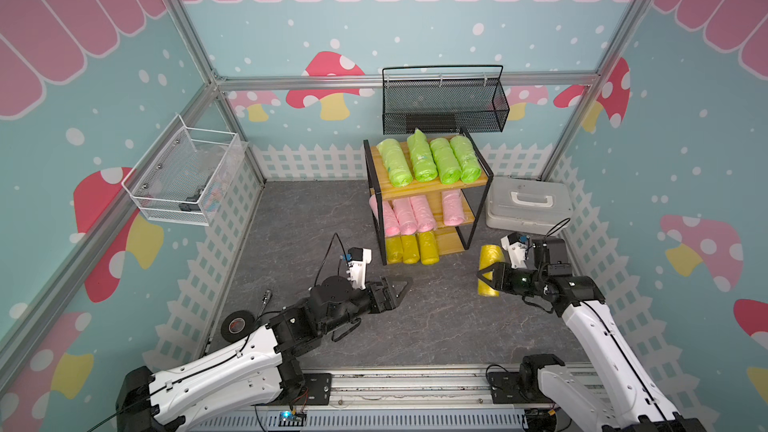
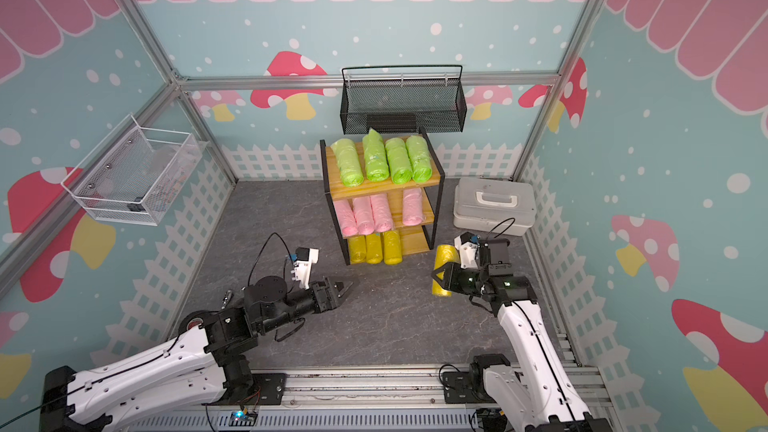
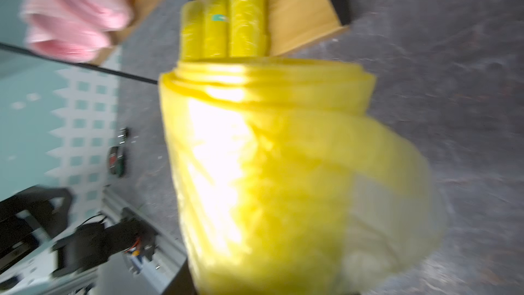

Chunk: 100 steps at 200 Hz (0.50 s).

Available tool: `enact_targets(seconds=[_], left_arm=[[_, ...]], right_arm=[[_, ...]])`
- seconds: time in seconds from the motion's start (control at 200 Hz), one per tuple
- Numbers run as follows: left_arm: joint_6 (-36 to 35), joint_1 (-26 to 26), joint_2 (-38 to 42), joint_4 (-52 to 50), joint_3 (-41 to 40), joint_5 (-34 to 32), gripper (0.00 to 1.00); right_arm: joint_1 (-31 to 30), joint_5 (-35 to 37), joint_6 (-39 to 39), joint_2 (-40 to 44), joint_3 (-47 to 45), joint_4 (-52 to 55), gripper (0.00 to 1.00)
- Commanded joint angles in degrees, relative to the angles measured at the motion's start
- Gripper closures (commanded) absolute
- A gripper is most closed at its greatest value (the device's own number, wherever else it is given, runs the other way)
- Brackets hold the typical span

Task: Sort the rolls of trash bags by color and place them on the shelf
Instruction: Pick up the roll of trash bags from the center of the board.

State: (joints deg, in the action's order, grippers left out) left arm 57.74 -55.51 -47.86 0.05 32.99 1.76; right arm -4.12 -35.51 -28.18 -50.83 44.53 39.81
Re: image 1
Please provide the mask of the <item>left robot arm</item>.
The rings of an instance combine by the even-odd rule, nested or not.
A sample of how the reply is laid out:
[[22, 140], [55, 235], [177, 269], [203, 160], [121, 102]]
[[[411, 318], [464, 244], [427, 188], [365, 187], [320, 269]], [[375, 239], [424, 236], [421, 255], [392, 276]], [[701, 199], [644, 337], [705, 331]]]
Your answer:
[[308, 387], [299, 357], [325, 336], [339, 342], [366, 314], [395, 310], [412, 286], [407, 276], [366, 278], [367, 249], [344, 252], [336, 274], [316, 279], [307, 297], [264, 324], [246, 325], [229, 346], [179, 367], [142, 366], [122, 383], [112, 420], [120, 431], [188, 431], [240, 407], [294, 403]]

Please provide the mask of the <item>yellow roll front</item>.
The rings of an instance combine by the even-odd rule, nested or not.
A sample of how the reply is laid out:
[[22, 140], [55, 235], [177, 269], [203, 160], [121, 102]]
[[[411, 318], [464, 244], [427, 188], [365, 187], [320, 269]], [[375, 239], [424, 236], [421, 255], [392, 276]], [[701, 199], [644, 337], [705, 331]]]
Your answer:
[[412, 265], [418, 263], [421, 260], [419, 243], [415, 234], [402, 235], [401, 244], [403, 249], [404, 264]]

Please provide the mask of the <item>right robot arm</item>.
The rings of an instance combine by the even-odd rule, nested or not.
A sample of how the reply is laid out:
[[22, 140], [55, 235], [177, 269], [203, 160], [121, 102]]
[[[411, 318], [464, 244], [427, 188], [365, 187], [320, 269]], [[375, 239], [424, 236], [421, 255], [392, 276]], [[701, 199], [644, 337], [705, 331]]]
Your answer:
[[566, 244], [556, 236], [567, 223], [560, 221], [542, 236], [509, 233], [501, 240], [508, 257], [481, 267], [477, 277], [492, 290], [562, 319], [607, 397], [596, 396], [556, 355], [533, 354], [516, 372], [487, 367], [494, 402], [549, 402], [584, 431], [703, 430], [700, 420], [684, 417], [643, 368], [593, 279], [573, 274]]

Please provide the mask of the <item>pink roll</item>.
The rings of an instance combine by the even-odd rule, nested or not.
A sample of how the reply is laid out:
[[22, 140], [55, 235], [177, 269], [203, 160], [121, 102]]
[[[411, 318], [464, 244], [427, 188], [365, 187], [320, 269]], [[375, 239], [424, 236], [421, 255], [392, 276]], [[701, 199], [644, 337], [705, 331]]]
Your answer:
[[409, 198], [392, 200], [392, 208], [402, 235], [413, 235], [418, 230], [418, 222]]
[[382, 212], [383, 228], [386, 238], [399, 236], [401, 234], [399, 222], [389, 201], [384, 199], [378, 200], [376, 195], [372, 195], [369, 198], [369, 205], [376, 220], [380, 217], [379, 212]]
[[417, 232], [425, 233], [437, 228], [437, 221], [432, 213], [429, 201], [425, 195], [417, 195], [409, 198], [414, 217], [417, 223]]
[[456, 227], [465, 222], [466, 214], [463, 207], [463, 194], [459, 189], [442, 191], [441, 203], [445, 226]]

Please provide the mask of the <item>yellow roll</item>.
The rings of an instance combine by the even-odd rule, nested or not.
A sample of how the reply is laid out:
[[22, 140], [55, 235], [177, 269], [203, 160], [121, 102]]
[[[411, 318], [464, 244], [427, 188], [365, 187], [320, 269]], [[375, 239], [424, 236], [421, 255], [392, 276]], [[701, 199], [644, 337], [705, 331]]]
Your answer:
[[403, 249], [404, 264], [412, 265], [418, 263], [421, 260], [419, 243], [415, 234], [402, 235], [401, 244]]
[[388, 265], [402, 263], [404, 259], [404, 249], [400, 236], [385, 238], [386, 261]]
[[433, 231], [417, 234], [420, 260], [423, 265], [434, 265], [440, 260], [436, 235]]
[[[478, 270], [483, 270], [495, 263], [504, 262], [504, 253], [500, 246], [483, 245], [481, 247]], [[499, 297], [500, 292], [491, 288], [482, 280], [478, 280], [477, 292], [482, 297]]]

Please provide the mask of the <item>green roll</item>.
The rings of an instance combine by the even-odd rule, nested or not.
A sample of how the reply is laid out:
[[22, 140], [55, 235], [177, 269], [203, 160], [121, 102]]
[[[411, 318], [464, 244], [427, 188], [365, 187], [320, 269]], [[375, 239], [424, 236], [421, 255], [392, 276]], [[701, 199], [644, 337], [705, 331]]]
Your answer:
[[461, 169], [461, 180], [465, 184], [476, 182], [482, 175], [482, 168], [472, 142], [463, 135], [450, 139], [450, 145]]
[[392, 138], [381, 141], [376, 146], [389, 182], [393, 187], [405, 187], [411, 184], [413, 176], [400, 143]]
[[430, 142], [433, 160], [442, 184], [452, 185], [461, 178], [461, 167], [455, 157], [450, 142], [446, 138], [436, 138]]
[[407, 138], [407, 146], [415, 180], [418, 182], [435, 180], [438, 171], [426, 135], [416, 128]]

